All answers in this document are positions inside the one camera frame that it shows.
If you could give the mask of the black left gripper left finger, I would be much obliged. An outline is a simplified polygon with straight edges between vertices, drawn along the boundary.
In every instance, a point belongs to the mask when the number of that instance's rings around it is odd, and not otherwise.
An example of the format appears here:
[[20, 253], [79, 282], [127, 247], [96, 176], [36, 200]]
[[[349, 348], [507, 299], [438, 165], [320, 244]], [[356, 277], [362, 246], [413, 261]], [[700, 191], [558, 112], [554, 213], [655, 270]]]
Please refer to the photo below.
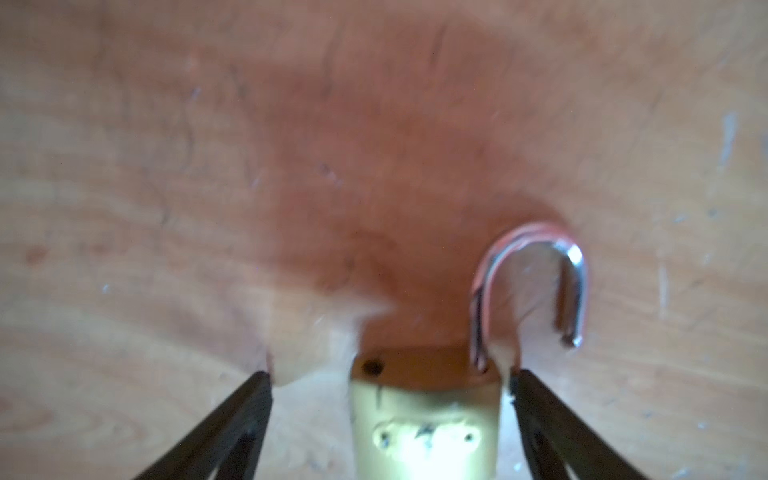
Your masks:
[[271, 377], [250, 376], [139, 479], [252, 479], [273, 404]]

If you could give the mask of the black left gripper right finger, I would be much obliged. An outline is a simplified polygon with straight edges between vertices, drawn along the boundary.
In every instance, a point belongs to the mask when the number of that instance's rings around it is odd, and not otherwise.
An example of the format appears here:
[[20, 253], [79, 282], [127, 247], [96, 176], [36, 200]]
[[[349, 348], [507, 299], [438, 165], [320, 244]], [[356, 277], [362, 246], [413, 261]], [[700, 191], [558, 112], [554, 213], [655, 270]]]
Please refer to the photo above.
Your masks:
[[524, 455], [534, 479], [644, 479], [532, 371], [510, 376]]

